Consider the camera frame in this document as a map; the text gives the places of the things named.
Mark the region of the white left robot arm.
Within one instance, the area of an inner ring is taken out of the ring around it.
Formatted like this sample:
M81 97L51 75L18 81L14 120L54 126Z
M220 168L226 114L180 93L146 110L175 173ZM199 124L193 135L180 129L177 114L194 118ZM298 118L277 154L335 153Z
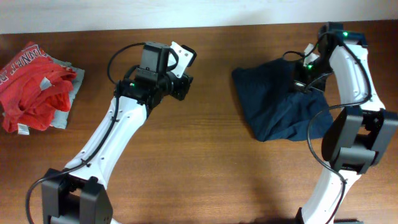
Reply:
M44 223L116 223L107 194L112 171L134 133L170 95L182 101L193 77L172 72L156 81L118 81L100 125L63 170L49 169L42 184Z

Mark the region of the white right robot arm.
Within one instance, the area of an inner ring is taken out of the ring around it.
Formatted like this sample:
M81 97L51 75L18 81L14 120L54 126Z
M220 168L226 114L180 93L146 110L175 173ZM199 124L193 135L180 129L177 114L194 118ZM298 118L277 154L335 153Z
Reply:
M293 88L302 93L324 91L326 79L336 77L340 114L322 139L323 170L296 223L335 223L335 215L353 184L383 157L397 131L397 113L387 111L377 95L368 66L363 33L328 22L295 63Z

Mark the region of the dark navy blue shorts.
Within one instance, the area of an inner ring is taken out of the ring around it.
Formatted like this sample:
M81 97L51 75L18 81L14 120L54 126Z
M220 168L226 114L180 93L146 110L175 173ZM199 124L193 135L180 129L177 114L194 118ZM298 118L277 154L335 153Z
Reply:
M278 58L254 68L236 68L231 76L244 119L260 142L304 141L310 120L328 103L319 91L290 88L294 65Z

